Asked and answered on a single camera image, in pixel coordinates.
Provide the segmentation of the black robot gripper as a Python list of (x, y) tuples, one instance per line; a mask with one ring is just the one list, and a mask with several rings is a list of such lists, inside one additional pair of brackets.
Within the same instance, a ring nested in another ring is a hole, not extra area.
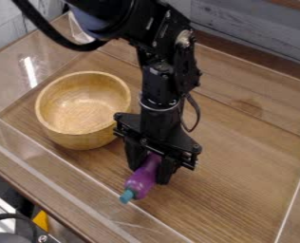
[(178, 110), (160, 112), (140, 109), (139, 114), (117, 112), (113, 134), (123, 138), (128, 168), (135, 171), (152, 152), (162, 156), (156, 183), (166, 185), (176, 169), (195, 168), (202, 146), (182, 128)]

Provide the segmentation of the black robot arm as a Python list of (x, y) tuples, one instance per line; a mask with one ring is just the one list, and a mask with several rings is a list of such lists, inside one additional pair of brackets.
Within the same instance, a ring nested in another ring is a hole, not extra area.
[(164, 185), (182, 167), (192, 169), (202, 146), (187, 135), (184, 104), (194, 104), (190, 91), (200, 85), (195, 36), (188, 18), (163, 0), (63, 0), (83, 32), (93, 38), (75, 44), (44, 19), (29, 0), (11, 0), (40, 32), (60, 46), (93, 51), (112, 39), (135, 48), (142, 72), (139, 112), (116, 113), (113, 133), (123, 138), (131, 170), (147, 153), (162, 157), (155, 181)]

